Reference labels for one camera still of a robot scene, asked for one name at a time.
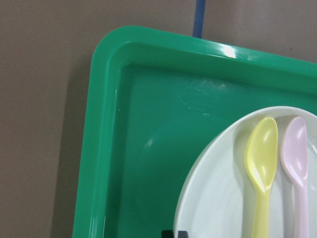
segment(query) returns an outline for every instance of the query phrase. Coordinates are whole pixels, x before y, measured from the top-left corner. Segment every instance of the green tray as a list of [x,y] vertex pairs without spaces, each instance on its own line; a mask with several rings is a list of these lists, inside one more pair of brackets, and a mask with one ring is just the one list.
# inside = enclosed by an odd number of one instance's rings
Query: green tray
[[92,61],[74,238],[160,238],[204,147],[269,106],[317,114],[317,65],[142,28]]

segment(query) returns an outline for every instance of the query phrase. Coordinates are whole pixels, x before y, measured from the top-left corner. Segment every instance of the plastic spoon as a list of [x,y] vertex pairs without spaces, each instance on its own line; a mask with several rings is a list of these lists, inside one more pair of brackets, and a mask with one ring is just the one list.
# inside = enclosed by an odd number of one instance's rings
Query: plastic spoon
[[268,237],[269,196],[277,167],[277,125],[273,118],[262,119],[248,140],[246,172],[256,192],[252,238]]
[[295,190],[295,238],[309,237],[307,204],[307,131],[305,120],[294,118],[284,135],[281,163]]

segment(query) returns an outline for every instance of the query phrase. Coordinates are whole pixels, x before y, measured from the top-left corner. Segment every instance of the blue tape strip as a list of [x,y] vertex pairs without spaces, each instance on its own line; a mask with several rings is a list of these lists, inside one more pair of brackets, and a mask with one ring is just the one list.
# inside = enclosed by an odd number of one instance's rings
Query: blue tape strip
[[193,37],[201,38],[204,26],[206,0],[196,0]]

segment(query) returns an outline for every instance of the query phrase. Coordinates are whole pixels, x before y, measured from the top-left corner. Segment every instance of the yellow spoon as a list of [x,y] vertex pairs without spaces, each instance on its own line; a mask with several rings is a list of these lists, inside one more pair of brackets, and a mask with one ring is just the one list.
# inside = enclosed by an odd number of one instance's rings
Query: yellow spoon
[[252,238],[268,237],[269,196],[277,167],[277,141],[273,118],[262,119],[248,140],[245,167],[256,192]]

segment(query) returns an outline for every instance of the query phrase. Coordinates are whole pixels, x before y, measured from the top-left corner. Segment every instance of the white plate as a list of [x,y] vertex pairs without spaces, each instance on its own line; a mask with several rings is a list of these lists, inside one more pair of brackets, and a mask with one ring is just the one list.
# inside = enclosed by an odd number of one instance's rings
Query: white plate
[[[244,150],[255,125],[264,117],[277,122],[279,142],[295,116],[305,119],[308,133],[308,203],[310,237],[317,237],[317,117],[293,107],[271,107],[253,112],[227,128],[201,153],[183,185],[175,214],[174,235],[189,238],[251,237],[255,193],[244,169]],[[269,237],[292,238],[292,184],[280,161],[272,186]]]

